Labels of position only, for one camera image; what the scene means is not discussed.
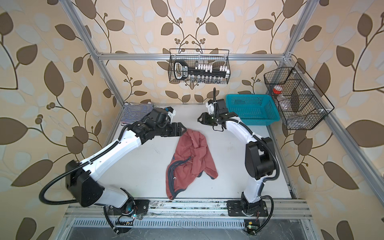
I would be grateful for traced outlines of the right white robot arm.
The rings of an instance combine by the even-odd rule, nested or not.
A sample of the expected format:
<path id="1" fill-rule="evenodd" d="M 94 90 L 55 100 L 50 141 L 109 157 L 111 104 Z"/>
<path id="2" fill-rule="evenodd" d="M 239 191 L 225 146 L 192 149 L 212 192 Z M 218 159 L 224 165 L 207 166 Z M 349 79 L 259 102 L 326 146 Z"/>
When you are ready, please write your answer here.
<path id="1" fill-rule="evenodd" d="M 276 158 L 271 138 L 262 138 L 254 133 L 235 113 L 221 115 L 202 113 L 198 122 L 208 126 L 222 126 L 241 142 L 245 143 L 245 167 L 250 178 L 239 201 L 229 201 L 229 214 L 241 216 L 267 215 L 268 211 L 262 196 L 265 183 L 274 181 L 280 175 L 280 166 Z"/>

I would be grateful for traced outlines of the blue white striped tank top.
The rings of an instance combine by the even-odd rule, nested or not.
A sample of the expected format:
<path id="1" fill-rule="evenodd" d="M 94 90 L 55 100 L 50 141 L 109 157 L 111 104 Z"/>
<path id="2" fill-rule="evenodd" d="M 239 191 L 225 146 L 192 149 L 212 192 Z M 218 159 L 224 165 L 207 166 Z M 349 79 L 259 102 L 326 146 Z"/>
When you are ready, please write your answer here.
<path id="1" fill-rule="evenodd" d="M 133 124 L 140 121 L 143 117 L 149 114 L 154 109 L 152 103 L 148 104 L 131 104 L 125 103 L 123 114 L 120 119 L 122 126 Z"/>

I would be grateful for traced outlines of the maroon garment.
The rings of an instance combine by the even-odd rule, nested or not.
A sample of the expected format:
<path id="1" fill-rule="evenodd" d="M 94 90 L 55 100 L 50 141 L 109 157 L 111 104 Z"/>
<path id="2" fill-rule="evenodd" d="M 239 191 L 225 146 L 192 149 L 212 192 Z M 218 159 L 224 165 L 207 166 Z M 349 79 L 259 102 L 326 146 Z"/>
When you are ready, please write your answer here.
<path id="1" fill-rule="evenodd" d="M 218 177 L 217 168 L 206 137 L 188 129 L 179 139 L 166 171 L 166 193 L 170 200 L 185 191 L 202 173 L 212 180 Z"/>

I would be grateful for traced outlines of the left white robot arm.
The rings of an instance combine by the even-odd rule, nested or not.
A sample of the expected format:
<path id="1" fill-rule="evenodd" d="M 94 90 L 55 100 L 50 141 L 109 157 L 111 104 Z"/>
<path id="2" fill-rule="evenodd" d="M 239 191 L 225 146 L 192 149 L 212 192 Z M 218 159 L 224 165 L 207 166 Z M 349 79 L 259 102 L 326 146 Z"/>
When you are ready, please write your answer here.
<path id="1" fill-rule="evenodd" d="M 181 123 L 172 121 L 176 111 L 172 107 L 154 108 L 141 120 L 126 125 L 118 138 L 91 157 L 66 165 L 66 186 L 82 207 L 91 205 L 112 206 L 129 213 L 134 198 L 123 188 L 104 187 L 101 176 L 129 152 L 156 136 L 180 137 L 187 130 Z"/>

